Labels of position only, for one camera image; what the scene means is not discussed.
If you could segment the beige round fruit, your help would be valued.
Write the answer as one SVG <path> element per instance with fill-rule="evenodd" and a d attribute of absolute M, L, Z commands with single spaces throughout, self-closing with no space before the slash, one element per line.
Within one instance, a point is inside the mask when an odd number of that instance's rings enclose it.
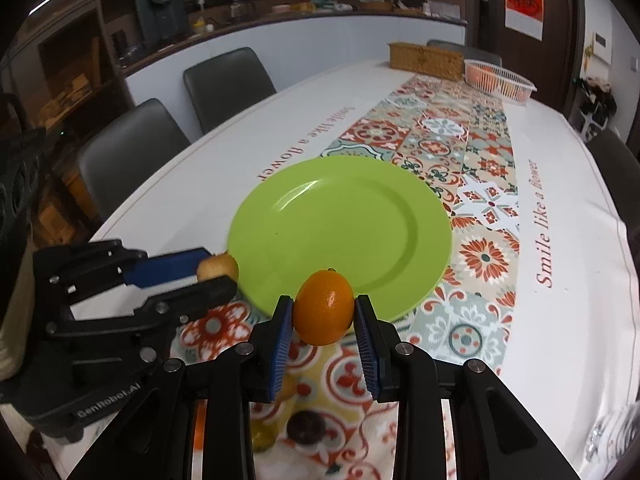
<path fill-rule="evenodd" d="M 232 278 L 233 281 L 237 282 L 239 281 L 239 274 L 238 263 L 228 252 L 203 259 L 196 269 L 196 278 L 199 282 L 220 278 L 221 276 L 228 276 L 228 278 Z"/>

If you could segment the small orange kumquat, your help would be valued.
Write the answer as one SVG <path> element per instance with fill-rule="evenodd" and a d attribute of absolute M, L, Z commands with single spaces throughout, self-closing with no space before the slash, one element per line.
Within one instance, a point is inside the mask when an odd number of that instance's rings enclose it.
<path fill-rule="evenodd" d="M 311 274 L 294 301 L 293 327 L 306 344 L 322 347 L 339 341 L 354 318 L 352 286 L 333 269 Z"/>

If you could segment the dark plum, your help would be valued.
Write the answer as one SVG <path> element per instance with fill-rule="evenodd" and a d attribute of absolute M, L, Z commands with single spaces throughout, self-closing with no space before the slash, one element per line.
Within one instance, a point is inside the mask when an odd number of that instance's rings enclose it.
<path fill-rule="evenodd" d="M 293 442 L 311 446 L 320 442 L 326 433 L 326 422 L 314 411 L 298 411 L 286 424 L 286 435 Z"/>

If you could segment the white tablecloth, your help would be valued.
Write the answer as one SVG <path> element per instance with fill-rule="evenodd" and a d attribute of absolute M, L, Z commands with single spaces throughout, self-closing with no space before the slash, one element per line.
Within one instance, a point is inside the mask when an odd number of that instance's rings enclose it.
<path fill-rule="evenodd" d="M 291 167 L 320 157 L 412 76 L 369 61 L 272 96 L 158 170 L 100 235 L 151 255 L 200 246 L 228 252 L 231 222 L 265 170 L 277 160 Z M 599 478 L 602 467 L 585 458 L 588 434 L 631 403 L 639 385 L 638 278 L 626 230 L 566 119 L 536 101 L 501 102 L 518 185 L 520 256 L 506 356 L 493 371 L 578 474 Z"/>

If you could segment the plastic water bottle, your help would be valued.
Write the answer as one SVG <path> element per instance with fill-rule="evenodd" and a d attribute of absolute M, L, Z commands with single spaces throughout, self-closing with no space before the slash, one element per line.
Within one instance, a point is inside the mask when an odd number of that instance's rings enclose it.
<path fill-rule="evenodd" d="M 614 464 L 629 450 L 639 434 L 639 405 L 639 401 L 627 404 L 594 423 L 585 447 L 589 463 Z"/>

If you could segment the grey chair near left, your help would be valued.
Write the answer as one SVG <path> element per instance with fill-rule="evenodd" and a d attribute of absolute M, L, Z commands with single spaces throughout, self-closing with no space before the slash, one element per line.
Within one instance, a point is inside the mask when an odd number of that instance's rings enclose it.
<path fill-rule="evenodd" d="M 78 167 L 101 219 L 107 219 L 137 188 L 190 141 L 158 99 L 128 110 L 79 152 Z"/>

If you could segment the grey chair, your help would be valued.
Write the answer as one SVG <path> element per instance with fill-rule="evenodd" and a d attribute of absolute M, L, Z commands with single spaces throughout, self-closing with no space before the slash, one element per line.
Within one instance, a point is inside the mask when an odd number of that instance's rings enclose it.
<path fill-rule="evenodd" d="M 188 68 L 183 82 L 204 133 L 277 93 L 262 62 L 249 47 Z"/>
<path fill-rule="evenodd" d="M 137 188 L 190 141 L 158 99 L 128 110 L 79 152 L 78 167 L 101 219 L 107 219 Z"/>

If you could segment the grey chair far left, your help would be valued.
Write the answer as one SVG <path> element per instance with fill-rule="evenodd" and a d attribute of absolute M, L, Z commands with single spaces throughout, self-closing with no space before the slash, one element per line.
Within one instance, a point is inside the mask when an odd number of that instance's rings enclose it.
<path fill-rule="evenodd" d="M 188 68 L 183 82 L 204 133 L 277 93 L 262 62 L 249 47 Z"/>

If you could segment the green plate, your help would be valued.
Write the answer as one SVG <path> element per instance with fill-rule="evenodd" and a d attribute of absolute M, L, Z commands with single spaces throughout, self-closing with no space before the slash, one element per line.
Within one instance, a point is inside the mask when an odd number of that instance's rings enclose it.
<path fill-rule="evenodd" d="M 318 157 L 258 184 L 230 226 L 243 295 L 265 314 L 314 272 L 333 269 L 394 322 L 444 276 L 452 248 L 437 195 L 410 171 L 357 156 Z"/>

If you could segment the black coffee machine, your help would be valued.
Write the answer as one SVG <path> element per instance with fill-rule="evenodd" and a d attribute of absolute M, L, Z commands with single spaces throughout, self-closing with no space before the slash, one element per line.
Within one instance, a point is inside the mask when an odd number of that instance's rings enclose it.
<path fill-rule="evenodd" d="M 192 32 L 184 0 L 136 0 L 146 52 L 154 53 Z"/>

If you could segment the patterned table runner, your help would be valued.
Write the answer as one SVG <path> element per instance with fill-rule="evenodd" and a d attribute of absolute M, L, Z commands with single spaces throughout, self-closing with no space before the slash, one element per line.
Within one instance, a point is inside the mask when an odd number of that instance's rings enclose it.
<path fill-rule="evenodd" d="M 300 168 L 277 160 L 229 234 L 240 290 L 176 341 L 190 363 L 245 340 L 281 295 L 336 271 L 433 358 L 506 356 L 520 256 L 518 185 L 502 102 L 412 76 Z M 250 409 L 258 476 L 386 479 L 395 404 L 375 403 L 353 334 L 294 338 L 280 396 Z"/>

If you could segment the woven wicker box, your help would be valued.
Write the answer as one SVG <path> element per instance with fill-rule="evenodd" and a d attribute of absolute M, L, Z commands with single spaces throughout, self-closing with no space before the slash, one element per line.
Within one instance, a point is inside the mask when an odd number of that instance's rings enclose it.
<path fill-rule="evenodd" d="M 435 47 L 391 42 L 390 67 L 439 79 L 458 81 L 463 78 L 464 57 L 460 52 Z"/>

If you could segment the white plastic basket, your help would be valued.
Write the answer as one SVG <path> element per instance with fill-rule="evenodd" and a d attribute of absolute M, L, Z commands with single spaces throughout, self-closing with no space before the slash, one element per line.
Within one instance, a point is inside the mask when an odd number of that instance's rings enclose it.
<path fill-rule="evenodd" d="M 527 78 L 501 66 L 479 60 L 464 61 L 464 78 L 465 82 L 476 90 L 518 105 L 525 105 L 537 91 L 535 85 Z"/>

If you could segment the dark wooden door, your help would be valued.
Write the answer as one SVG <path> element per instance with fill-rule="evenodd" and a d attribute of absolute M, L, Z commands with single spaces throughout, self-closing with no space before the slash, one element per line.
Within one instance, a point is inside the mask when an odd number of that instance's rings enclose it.
<path fill-rule="evenodd" d="M 466 43 L 533 83 L 532 97 L 563 114 L 575 96 L 584 39 L 582 0 L 465 0 Z"/>

